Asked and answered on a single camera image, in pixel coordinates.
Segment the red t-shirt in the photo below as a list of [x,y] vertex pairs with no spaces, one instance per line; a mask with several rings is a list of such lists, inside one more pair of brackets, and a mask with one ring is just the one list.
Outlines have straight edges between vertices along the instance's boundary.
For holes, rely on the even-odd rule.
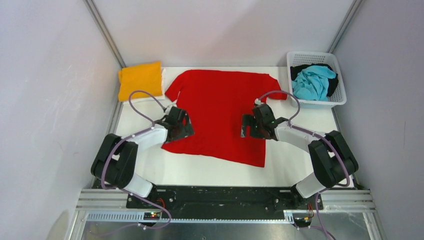
[[241,137],[243,115],[254,102],[287,99],[279,82],[265,73],[191,69],[178,75],[165,92],[187,111],[194,134],[162,145],[174,154],[201,155],[263,168],[266,141]]

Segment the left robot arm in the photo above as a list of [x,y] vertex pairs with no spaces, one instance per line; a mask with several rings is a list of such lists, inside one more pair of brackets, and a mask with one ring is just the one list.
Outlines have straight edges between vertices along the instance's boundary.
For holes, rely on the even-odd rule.
[[137,155],[151,147],[169,144],[194,135],[186,110],[172,106],[152,127],[120,137],[106,135],[91,165],[91,174],[114,188],[138,195],[145,208],[157,204],[156,185],[135,173]]

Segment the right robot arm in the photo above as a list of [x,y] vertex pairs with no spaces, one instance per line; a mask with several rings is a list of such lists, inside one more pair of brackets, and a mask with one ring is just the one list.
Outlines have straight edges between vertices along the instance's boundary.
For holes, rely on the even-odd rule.
[[287,118],[276,118],[266,103],[256,104],[252,114],[242,116],[240,135],[288,143],[309,154],[313,172],[290,189],[290,202],[297,209],[308,205],[313,195],[343,180],[349,185],[350,176],[359,169],[341,132],[316,132],[295,125]]

